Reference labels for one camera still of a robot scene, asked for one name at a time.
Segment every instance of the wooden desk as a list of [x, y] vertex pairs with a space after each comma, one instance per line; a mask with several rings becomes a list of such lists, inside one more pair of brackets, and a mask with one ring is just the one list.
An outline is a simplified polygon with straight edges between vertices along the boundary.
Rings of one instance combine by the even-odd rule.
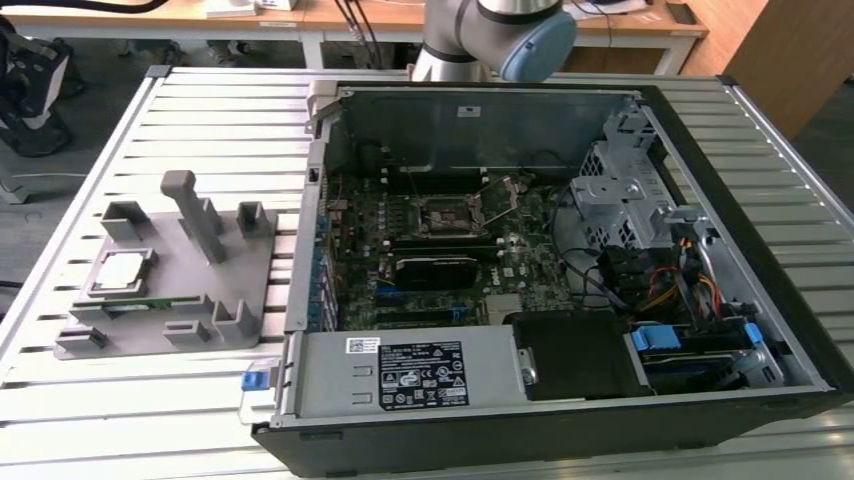
[[260, 10], [255, 17], [204, 18], [203, 6], [203, 0], [169, 0], [141, 15], [45, 7], [7, 7], [3, 14], [21, 34], [43, 38], [299, 40], [304, 10]]
[[[347, 24], [335, 6], [334, 0], [303, 0], [306, 16], [303, 29], [311, 32], [311, 41], [347, 41], [352, 36], [347, 31]], [[414, 0], [400, 0], [414, 5], [403, 6], [384, 0], [363, 0], [363, 8], [379, 41], [414, 42], [422, 41], [424, 23], [424, 8]], [[611, 38], [608, 39], [608, 24], [611, 22]], [[697, 39], [706, 36], [709, 30], [701, 25], [680, 25], [675, 23], [663, 0], [628, 15], [612, 15], [590, 18], [578, 22], [579, 47], [614, 47], [660, 49], [660, 58], [655, 73], [676, 75], [694, 46]]]
[[[424, 8], [420, 5], [363, 0], [363, 7], [379, 41], [422, 41]], [[291, 12], [266, 10], [255, 17], [213, 19], [204, 18], [203, 0], [169, 0], [143, 15], [44, 7], [9, 7], [3, 12], [19, 31], [33, 37], [298, 40], [303, 43], [307, 67], [320, 69], [322, 43], [351, 41], [352, 35], [334, 0], [303, 0], [298, 8]], [[702, 25], [676, 24], [663, 0], [656, 0], [642, 12], [611, 16], [610, 21], [611, 38], [604, 18], [582, 20], [576, 45], [662, 49], [656, 74], [679, 73], [694, 42], [707, 33]]]

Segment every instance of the desk leg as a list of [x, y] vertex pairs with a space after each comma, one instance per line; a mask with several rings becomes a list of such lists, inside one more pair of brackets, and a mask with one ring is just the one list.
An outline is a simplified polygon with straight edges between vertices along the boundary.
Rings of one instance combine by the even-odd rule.
[[670, 48], [664, 50], [662, 61], [658, 62], [655, 67], [655, 75], [679, 75], [682, 65], [691, 53], [691, 47], [697, 42], [695, 37], [671, 37], [672, 44]]
[[323, 70], [323, 32], [300, 32], [299, 41], [303, 44], [303, 55], [306, 56], [306, 68], [310, 70]]

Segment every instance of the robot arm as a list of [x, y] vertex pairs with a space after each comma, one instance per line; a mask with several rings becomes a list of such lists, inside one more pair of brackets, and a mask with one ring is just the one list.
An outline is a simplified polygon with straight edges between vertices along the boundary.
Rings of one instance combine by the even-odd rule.
[[562, 0], [431, 0], [412, 79], [542, 82], [575, 41]]

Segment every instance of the floor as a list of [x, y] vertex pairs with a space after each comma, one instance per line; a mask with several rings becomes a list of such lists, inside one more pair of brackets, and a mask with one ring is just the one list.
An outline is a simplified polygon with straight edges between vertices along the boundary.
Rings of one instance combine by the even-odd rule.
[[[60, 114], [76, 135], [69, 148], [41, 159], [24, 159], [0, 143], [0, 158], [13, 174], [87, 173], [119, 121], [124, 108], [152, 62], [151, 52], [119, 57], [121, 47], [105, 40], [69, 41], [77, 52], [77, 66], [88, 82], [88, 92], [59, 103]], [[213, 66], [203, 42], [181, 42], [193, 66]], [[239, 66], [302, 68], [299, 45], [292, 42], [253, 42], [249, 56]], [[352, 59], [332, 48], [324, 59], [331, 67], [346, 68]], [[854, 85], [845, 85], [795, 141], [795, 147], [831, 188], [854, 207]], [[0, 203], [0, 279], [24, 281], [53, 228], [83, 181], [75, 177], [23, 178], [32, 192], [27, 205]], [[13, 290], [0, 288], [0, 312], [8, 310]]]

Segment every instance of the white cable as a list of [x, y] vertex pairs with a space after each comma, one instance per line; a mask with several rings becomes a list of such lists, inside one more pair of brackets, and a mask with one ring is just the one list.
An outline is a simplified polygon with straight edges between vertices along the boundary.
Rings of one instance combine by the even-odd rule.
[[35, 178], [35, 177], [80, 177], [85, 178], [85, 173], [25, 173], [23, 175], [12, 175], [12, 178]]
[[391, 5], [402, 5], [404, 7], [423, 7], [424, 6], [424, 2], [416, 2], [416, 3], [407, 3], [407, 2], [398, 2], [395, 0], [374, 0], [375, 2], [382, 2], [382, 3], [388, 3]]

